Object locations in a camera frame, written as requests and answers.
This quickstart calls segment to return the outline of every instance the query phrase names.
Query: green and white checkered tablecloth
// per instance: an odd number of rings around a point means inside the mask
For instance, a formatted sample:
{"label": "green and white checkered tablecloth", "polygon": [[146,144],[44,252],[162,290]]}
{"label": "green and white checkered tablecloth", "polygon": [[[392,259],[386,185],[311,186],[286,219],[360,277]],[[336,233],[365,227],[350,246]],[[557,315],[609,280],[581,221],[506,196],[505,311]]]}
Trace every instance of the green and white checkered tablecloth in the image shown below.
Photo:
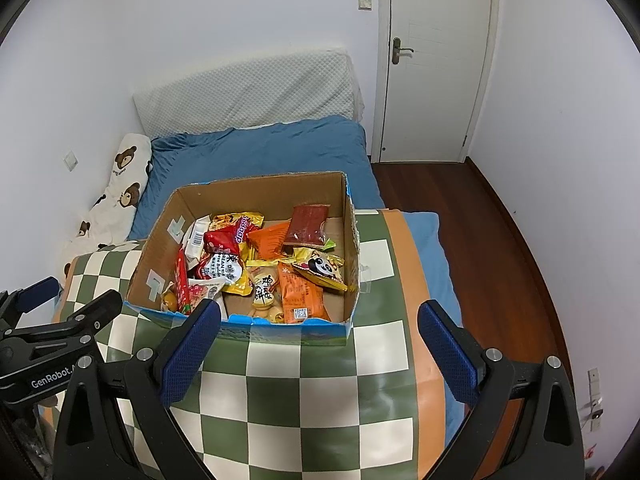
{"label": "green and white checkered tablecloth", "polygon": [[[383,215],[356,214],[361,262],[372,281],[360,295],[347,345],[217,338],[185,398],[172,406],[218,480],[417,477],[417,390],[396,258]],[[141,250],[128,242],[78,258],[61,319],[110,288],[124,296]],[[165,334],[123,306],[96,339],[113,361],[154,348]],[[140,462],[162,478],[130,402],[118,402]]]}

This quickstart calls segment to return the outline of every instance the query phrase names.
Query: silver screw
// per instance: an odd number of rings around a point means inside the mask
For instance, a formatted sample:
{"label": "silver screw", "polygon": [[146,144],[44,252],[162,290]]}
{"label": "silver screw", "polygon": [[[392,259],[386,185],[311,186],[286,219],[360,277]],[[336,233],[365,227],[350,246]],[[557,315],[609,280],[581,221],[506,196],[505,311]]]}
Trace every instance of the silver screw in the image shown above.
{"label": "silver screw", "polygon": [[546,358],[546,363],[552,368],[559,368],[560,365],[562,364],[562,361],[559,358],[557,358],[555,355],[550,355],[549,357]]}
{"label": "silver screw", "polygon": [[78,367],[79,368],[88,368],[91,365],[91,356],[83,355],[78,359]]}
{"label": "silver screw", "polygon": [[154,351],[151,348],[141,348],[136,353],[136,357],[141,361],[147,361],[151,359],[151,356],[154,354]]}
{"label": "silver screw", "polygon": [[500,352],[497,348],[488,348],[484,353],[490,361],[499,361],[502,359],[502,352]]}

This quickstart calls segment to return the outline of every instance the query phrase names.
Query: barcode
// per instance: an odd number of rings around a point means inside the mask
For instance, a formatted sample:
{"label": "barcode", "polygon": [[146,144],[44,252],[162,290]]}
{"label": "barcode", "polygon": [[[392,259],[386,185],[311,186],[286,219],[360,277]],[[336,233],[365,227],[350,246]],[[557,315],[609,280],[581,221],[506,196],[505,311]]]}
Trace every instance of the barcode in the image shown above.
{"label": "barcode", "polygon": [[293,309],[293,319],[306,319],[307,317],[306,308]]}

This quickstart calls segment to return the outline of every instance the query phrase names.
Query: wooden floor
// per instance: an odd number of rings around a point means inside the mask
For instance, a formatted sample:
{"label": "wooden floor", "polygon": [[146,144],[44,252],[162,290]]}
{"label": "wooden floor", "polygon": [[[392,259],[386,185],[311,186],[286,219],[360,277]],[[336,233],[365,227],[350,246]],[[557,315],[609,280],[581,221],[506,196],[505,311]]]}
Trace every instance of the wooden floor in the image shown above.
{"label": "wooden floor", "polygon": [[[535,272],[470,164],[373,164],[388,208],[435,211],[463,324],[484,347],[517,361],[562,357]],[[519,404],[511,401],[476,478],[495,470]]]}

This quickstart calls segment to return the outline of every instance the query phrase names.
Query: quilted headboard cover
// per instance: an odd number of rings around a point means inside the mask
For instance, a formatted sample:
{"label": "quilted headboard cover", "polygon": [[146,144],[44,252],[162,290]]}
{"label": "quilted headboard cover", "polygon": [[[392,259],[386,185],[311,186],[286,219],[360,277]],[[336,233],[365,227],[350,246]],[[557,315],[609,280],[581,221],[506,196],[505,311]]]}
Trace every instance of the quilted headboard cover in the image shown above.
{"label": "quilted headboard cover", "polygon": [[353,63],[341,48],[212,66],[135,92],[145,133],[201,134],[340,115],[362,118]]}

